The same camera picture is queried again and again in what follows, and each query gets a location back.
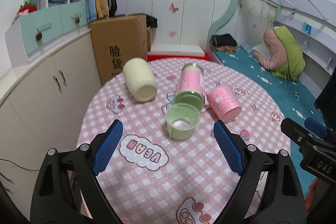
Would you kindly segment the small green cup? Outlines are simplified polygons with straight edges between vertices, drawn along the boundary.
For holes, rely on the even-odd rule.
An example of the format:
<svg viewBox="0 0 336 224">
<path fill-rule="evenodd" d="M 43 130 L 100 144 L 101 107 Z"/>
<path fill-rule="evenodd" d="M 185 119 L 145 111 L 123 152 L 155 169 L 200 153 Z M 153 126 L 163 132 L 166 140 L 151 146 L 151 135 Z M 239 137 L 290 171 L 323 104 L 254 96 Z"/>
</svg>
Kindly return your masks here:
<svg viewBox="0 0 336 224">
<path fill-rule="evenodd" d="M 170 139 L 186 140 L 199 124 L 199 111 L 186 103 L 174 104 L 167 109 L 165 121 Z"/>
</svg>

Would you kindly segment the pink cup with writing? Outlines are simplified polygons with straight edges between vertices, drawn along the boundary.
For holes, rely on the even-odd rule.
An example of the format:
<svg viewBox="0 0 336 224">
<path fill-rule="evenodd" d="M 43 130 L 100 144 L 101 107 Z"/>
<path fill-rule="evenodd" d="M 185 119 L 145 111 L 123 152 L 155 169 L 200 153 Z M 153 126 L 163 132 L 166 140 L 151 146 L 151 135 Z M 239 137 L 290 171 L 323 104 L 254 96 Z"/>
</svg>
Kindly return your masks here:
<svg viewBox="0 0 336 224">
<path fill-rule="evenodd" d="M 207 100 L 215 114 L 224 123 L 234 121 L 242 113 L 242 107 L 228 85 L 214 88 L 207 94 Z"/>
</svg>

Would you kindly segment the cream white cup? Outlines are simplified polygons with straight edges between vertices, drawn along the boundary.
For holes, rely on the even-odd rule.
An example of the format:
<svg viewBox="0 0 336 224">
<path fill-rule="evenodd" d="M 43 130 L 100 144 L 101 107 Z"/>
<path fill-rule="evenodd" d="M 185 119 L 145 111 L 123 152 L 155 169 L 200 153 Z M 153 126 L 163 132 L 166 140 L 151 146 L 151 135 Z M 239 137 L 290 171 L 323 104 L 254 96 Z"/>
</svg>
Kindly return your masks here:
<svg viewBox="0 0 336 224">
<path fill-rule="evenodd" d="M 141 103 L 152 101 L 157 94 L 155 77 L 147 62 L 139 57 L 128 60 L 123 76 L 131 95 Z"/>
</svg>

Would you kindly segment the teal bed sheet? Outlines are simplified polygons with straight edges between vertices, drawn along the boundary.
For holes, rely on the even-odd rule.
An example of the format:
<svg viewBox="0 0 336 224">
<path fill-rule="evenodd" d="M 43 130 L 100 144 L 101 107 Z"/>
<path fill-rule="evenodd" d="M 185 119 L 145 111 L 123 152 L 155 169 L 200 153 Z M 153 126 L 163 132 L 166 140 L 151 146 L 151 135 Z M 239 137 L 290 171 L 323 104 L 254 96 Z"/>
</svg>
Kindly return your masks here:
<svg viewBox="0 0 336 224">
<path fill-rule="evenodd" d="M 215 51 L 214 55 L 220 62 L 205 74 L 206 92 L 230 86 L 243 109 L 228 128 L 262 151 L 290 149 L 303 193 L 307 195 L 315 177 L 299 166 L 303 159 L 299 146 L 281 133 L 280 124 L 284 118 L 300 125 L 307 118 L 323 124 L 320 111 L 313 105 L 314 96 L 301 81 L 290 82 L 272 75 L 242 47 L 232 54 Z"/>
</svg>

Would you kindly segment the green and pink rolled quilt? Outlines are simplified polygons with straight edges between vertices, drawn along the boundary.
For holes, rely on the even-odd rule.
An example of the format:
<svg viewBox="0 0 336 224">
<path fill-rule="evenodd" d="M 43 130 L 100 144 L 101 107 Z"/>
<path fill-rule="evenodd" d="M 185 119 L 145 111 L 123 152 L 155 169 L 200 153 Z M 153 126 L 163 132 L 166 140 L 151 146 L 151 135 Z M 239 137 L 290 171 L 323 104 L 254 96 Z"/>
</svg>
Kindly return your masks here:
<svg viewBox="0 0 336 224">
<path fill-rule="evenodd" d="M 264 42 L 269 46 L 271 59 L 252 50 L 254 58 L 272 75 L 297 81 L 305 68 L 303 52 L 286 26 L 276 26 L 264 32 Z"/>
</svg>

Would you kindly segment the pink checkered tablecloth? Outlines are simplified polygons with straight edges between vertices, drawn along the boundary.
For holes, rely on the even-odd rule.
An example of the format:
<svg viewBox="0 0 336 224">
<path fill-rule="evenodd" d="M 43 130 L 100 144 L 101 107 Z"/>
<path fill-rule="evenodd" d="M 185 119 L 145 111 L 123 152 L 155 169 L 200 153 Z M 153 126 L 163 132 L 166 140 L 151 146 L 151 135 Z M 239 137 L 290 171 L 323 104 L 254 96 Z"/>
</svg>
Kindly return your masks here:
<svg viewBox="0 0 336 224">
<path fill-rule="evenodd" d="M 261 151 L 290 152 L 290 140 L 280 130 L 284 114 L 276 102 L 233 69 L 203 60 L 152 61 L 148 65 L 158 92 L 147 103 L 133 98 L 119 74 L 92 99 L 77 146 L 90 143 L 115 119 L 122 121 L 122 139 L 97 179 L 124 223 L 213 223 L 238 183 L 213 137 L 218 117 L 209 105 L 199 113 L 189 138 L 169 137 L 165 114 L 182 67 L 193 61 L 204 71 L 206 94 L 223 84 L 235 91 L 243 111 L 227 124 L 232 133 Z"/>
</svg>

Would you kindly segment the cream floor cabinet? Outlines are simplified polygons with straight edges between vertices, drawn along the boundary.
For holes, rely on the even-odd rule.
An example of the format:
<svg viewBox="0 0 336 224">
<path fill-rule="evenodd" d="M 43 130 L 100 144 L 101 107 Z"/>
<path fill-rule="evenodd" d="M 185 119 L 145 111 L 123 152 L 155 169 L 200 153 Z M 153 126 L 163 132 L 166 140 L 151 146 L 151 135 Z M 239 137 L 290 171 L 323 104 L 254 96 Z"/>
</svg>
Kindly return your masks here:
<svg viewBox="0 0 336 224">
<path fill-rule="evenodd" d="M 101 88 L 90 31 L 26 68 L 1 96 L 1 183 L 29 216 L 47 151 L 76 148 L 87 107 Z"/>
</svg>

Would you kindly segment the white pillow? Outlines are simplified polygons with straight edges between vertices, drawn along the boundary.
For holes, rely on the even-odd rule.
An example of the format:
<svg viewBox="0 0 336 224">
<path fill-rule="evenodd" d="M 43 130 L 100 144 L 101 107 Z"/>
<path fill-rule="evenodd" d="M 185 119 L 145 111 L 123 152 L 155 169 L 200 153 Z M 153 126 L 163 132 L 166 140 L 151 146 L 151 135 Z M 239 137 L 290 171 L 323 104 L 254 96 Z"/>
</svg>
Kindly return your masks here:
<svg viewBox="0 0 336 224">
<path fill-rule="evenodd" d="M 260 53 L 267 59 L 271 59 L 269 46 L 266 43 L 260 43 L 252 48 L 253 51 Z"/>
</svg>

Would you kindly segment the blue small box on shelf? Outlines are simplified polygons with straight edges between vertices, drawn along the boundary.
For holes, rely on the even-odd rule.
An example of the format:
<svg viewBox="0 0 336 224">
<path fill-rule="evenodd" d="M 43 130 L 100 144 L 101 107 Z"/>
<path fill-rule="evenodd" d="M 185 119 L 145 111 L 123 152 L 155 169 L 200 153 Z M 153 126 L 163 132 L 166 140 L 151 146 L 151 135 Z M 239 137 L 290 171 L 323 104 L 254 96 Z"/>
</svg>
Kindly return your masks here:
<svg viewBox="0 0 336 224">
<path fill-rule="evenodd" d="M 306 34 L 310 35 L 310 34 L 311 34 L 311 30 L 312 30 L 312 26 L 309 25 L 309 24 L 304 23 L 304 24 L 302 25 L 302 30 L 303 30 L 303 32 L 305 32 Z"/>
</svg>

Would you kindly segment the pink green labelled jar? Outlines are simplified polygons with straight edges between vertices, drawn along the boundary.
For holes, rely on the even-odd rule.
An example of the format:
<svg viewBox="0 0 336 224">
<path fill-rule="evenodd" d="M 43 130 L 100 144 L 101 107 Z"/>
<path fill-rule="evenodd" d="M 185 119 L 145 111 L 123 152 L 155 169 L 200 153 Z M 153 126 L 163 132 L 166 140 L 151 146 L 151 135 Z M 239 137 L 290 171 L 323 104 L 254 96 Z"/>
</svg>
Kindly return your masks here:
<svg viewBox="0 0 336 224">
<path fill-rule="evenodd" d="M 185 103 L 201 112 L 205 105 L 204 71 L 196 63 L 188 63 L 181 69 L 174 104 Z"/>
</svg>

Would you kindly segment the folded dark clothes pile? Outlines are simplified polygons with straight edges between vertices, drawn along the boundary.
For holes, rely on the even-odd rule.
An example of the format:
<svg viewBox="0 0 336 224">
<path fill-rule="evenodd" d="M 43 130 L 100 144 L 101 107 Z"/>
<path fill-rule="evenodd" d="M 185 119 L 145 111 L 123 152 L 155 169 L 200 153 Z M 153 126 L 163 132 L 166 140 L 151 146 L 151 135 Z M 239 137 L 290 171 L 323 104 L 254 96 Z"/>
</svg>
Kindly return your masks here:
<svg viewBox="0 0 336 224">
<path fill-rule="evenodd" d="M 234 53 L 238 44 L 231 34 L 214 35 L 210 39 L 210 48 L 220 52 Z"/>
</svg>

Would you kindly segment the white board on platform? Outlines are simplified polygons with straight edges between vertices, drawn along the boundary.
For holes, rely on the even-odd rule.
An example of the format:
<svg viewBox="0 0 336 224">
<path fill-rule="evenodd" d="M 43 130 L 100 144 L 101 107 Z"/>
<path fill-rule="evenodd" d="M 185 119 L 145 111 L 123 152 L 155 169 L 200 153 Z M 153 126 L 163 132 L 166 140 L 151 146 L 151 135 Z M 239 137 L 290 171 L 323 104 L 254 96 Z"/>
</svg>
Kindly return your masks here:
<svg viewBox="0 0 336 224">
<path fill-rule="evenodd" d="M 200 46 L 180 44 L 153 44 L 150 55 L 182 55 L 203 57 L 205 52 Z"/>
</svg>

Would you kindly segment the red low platform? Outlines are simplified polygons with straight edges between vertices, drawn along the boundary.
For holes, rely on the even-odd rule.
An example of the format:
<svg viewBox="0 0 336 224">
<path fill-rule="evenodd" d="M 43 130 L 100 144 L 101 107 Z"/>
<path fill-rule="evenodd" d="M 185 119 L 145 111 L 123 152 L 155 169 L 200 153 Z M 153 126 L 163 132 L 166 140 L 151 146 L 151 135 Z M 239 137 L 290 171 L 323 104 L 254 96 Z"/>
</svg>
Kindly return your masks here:
<svg viewBox="0 0 336 224">
<path fill-rule="evenodd" d="M 179 58 L 179 59 L 198 59 L 198 60 L 205 60 L 210 61 L 210 58 L 207 53 L 203 52 L 202 56 L 195 56 L 195 55 L 168 55 L 168 54 L 147 54 L 147 62 L 161 60 L 161 59 L 169 59 L 169 58 Z"/>
</svg>

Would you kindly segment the large cardboard box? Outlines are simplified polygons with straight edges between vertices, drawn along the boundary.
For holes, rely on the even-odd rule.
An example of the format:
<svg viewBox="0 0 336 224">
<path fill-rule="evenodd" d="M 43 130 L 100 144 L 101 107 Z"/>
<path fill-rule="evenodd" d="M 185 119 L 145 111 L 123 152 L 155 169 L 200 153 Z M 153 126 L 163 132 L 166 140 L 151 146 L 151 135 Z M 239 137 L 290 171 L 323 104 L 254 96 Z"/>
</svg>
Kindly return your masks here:
<svg viewBox="0 0 336 224">
<path fill-rule="evenodd" d="M 102 84 L 121 73 L 128 60 L 135 57 L 147 59 L 146 15 L 97 20 L 90 27 Z"/>
</svg>

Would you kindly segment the teal drawer unit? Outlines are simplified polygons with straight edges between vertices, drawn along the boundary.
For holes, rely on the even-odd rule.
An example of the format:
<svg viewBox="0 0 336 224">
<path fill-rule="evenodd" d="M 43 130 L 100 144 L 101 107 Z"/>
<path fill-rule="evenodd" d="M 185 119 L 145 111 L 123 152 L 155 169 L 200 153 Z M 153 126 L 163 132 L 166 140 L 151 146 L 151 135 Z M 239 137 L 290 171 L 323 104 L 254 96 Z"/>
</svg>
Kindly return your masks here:
<svg viewBox="0 0 336 224">
<path fill-rule="evenodd" d="M 5 33 L 12 67 L 31 61 L 87 25 L 85 1 L 56 5 L 21 16 Z"/>
</svg>

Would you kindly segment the black clothes on box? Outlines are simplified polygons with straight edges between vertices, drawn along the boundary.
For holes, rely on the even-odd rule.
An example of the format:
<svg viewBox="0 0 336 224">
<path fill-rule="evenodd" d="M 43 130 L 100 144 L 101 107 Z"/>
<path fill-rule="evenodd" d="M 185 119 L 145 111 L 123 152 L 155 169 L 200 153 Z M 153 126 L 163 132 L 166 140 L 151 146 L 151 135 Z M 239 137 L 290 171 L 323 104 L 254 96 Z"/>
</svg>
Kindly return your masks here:
<svg viewBox="0 0 336 224">
<path fill-rule="evenodd" d="M 158 19 L 150 16 L 150 15 L 146 15 L 146 27 L 147 28 L 157 28 L 158 27 Z"/>
</svg>

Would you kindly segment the red strawberry plush toy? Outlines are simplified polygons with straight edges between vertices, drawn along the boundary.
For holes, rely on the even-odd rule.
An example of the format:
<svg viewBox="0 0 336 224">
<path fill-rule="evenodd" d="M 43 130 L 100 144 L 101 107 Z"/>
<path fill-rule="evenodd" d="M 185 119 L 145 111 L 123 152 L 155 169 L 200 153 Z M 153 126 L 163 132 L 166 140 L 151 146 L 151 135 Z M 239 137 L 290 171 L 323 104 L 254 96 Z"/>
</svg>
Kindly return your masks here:
<svg viewBox="0 0 336 224">
<path fill-rule="evenodd" d="M 26 15 L 31 12 L 37 11 L 37 7 L 32 0 L 27 0 L 23 5 L 20 6 L 17 14 L 18 15 Z"/>
</svg>

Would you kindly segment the purple wall shelf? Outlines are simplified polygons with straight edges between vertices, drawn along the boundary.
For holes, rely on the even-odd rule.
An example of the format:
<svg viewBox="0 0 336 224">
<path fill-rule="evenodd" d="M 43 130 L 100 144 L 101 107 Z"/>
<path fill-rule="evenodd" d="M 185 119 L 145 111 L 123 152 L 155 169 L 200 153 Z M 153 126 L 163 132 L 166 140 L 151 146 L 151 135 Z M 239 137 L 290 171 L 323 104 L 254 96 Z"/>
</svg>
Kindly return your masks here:
<svg viewBox="0 0 336 224">
<path fill-rule="evenodd" d="M 302 51 L 330 75 L 335 69 L 335 3 L 328 0 L 260 0 L 277 7 L 275 21 L 293 31 Z M 311 34 L 302 30 L 306 23 Z"/>
</svg>

